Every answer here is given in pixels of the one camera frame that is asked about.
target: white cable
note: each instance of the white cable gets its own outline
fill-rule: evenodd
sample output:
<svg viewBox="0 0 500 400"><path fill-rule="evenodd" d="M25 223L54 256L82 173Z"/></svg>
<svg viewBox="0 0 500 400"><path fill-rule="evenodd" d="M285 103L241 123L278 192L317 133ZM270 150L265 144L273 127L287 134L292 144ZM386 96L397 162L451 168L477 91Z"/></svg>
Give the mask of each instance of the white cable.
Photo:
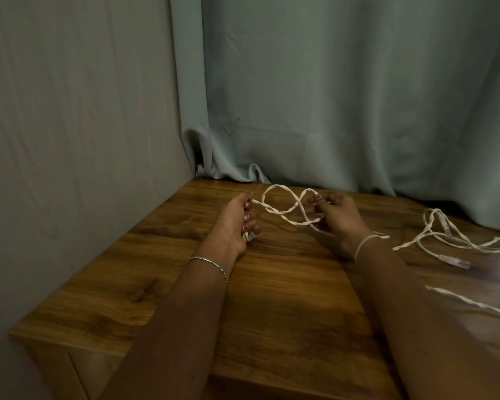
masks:
<svg viewBox="0 0 500 400"><path fill-rule="evenodd" d="M296 201L295 204L283 212L280 212L278 209L275 209L272 206L270 206L269 204L266 204L265 197L267 195L267 192L269 192L271 189L274 189L274 188L282 188L282 189L286 190L287 192L291 193L294 200ZM307 189L304 189L302 191L300 196L297 196L289 187L286 187L285 185L274 184L274 185L271 185L269 188L267 188L265 190L265 192L261 195L261 201L257 201L256 199L253 199L252 202L263 206L265 208L265 210L269 213L281 216L282 219L284 219L285 221L289 222L290 224L292 224L294 226L310 226L314 230L316 230L318 232L322 232L322 230L320 230L314 226L314 223L320 222L320 220L322 218L318 217L314 220L310 220L306 214L306 210L304 209L304 206L302 205L302 198L304 197L304 195L308 191L312 192L313 194L318 194L318 192L316 192L312 188L307 188ZM285 214L291 213L297 206L300 207L300 210L302 211L302 214L306 220L305 222L301 222L301 223L294 222L292 220L289 220L285 216ZM435 222L435 216L437 216L437 218L439 219L444 233L432 230L433 223ZM442 262L446 262L450 265L454 265L456 267L461 267L461 268L466 268L466 269L470 268L470 262L463 261L463 260L460 260L459 258L455 258L455 257L447 256L447 255L437 255L437 254L433 253L432 251L428 250L426 247L424 247L421 244L420 240L422 240L424 237L433 236L436 239L438 239L440 242L443 242L443 243L445 243L449 246L455 247L455 248L475 249L477 251L480 251L481 253L500 253L500 248L491 248L491 246L493 244L500 242L500 237L495 237L491 241L485 242L483 244L479 244L479 245L474 244L473 242L471 242L468 239L467 236L465 236L464 234L462 234L459 231L457 226L454 225L454 223L452 223L450 221L450 219L441 211L441 209L426 209L422 215L422 218L424 221L424 230L422 230L410 242L406 242L400 246L394 247L393 248L394 251L397 251L400 248L409 247L410 245L416 243L421 250L423 250L427 254L437 258L438 260L440 260ZM452 230L454 232L456 232L459 237L453 235ZM389 235L379 233L377 231L375 231L373 233L376 234L380 238L390 238ZM480 307L482 309L491 309L491 310L496 311L497 313L500 314L500 309L498 309L496 307L489 306L488 304L485 304L485 303L475 302L471 299L466 298L465 296L461 296L461 295L458 295L454 292L447 291L446 289L442 289L440 287L431 287L431 286L426 286L426 289L428 289L430 291L438 292L438 293L443 294L443 295L453 296L453 297L458 298L458 299L460 299L463 302L466 302L468 304L472 304L472 305Z"/></svg>

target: hand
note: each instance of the hand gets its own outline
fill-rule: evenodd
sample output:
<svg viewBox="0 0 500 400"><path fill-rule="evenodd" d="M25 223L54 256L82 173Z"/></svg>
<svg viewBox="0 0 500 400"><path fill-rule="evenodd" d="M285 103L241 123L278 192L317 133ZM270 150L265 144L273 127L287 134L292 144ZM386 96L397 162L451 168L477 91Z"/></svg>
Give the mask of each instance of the hand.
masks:
<svg viewBox="0 0 500 400"><path fill-rule="evenodd" d="M348 195L327 192L324 196L316 194L308 198L307 202L315 203L305 208L307 214L324 214L323 219L315 226L337 235L340 250L349 258L353 258L359 243L366 236L373 234L361 218L356 203Z"/></svg>
<svg viewBox="0 0 500 400"><path fill-rule="evenodd" d="M217 262L229 276L235 260L246 250L246 239L258 235L260 227L255 222L252 205L253 194L242 192L222 208L213 229L194 255Z"/></svg>

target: right hand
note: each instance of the right hand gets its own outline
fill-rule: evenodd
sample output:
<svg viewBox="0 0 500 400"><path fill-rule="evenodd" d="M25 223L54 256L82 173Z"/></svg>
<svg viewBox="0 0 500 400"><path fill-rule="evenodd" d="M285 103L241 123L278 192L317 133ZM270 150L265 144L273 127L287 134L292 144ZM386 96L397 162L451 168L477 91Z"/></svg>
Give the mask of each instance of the right hand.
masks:
<svg viewBox="0 0 500 400"><path fill-rule="evenodd" d="M306 208L307 214L323 213L323 219L316 223L320 229L331 230L339 238L339 248L353 259L359 243L373 232L365 224L356 203L341 192L326 192L323 196L313 195L307 203L314 204Z"/></svg>

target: gray wall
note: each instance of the gray wall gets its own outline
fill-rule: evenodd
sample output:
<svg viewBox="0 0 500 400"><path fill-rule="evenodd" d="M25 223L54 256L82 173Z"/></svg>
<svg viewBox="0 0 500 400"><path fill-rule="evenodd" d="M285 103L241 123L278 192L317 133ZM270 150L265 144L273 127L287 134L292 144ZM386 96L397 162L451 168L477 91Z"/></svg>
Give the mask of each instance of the gray wall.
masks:
<svg viewBox="0 0 500 400"><path fill-rule="evenodd" d="M168 0L0 0L0 399L47 398L8 329L188 181Z"/></svg>

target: forearm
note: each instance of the forearm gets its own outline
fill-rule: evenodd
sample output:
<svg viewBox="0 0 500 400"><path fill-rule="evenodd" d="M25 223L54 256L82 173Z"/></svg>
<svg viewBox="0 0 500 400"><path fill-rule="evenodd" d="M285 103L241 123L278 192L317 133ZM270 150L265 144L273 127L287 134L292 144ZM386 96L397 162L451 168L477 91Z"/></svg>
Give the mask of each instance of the forearm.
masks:
<svg viewBox="0 0 500 400"><path fill-rule="evenodd" d="M236 259L229 247L207 240L195 255L217 262L228 273ZM101 399L199 399L209 375L226 290L216 267L202 260L189 262Z"/></svg>
<svg viewBox="0 0 500 400"><path fill-rule="evenodd" d="M500 399L500 361L380 239L357 258L410 397Z"/></svg>

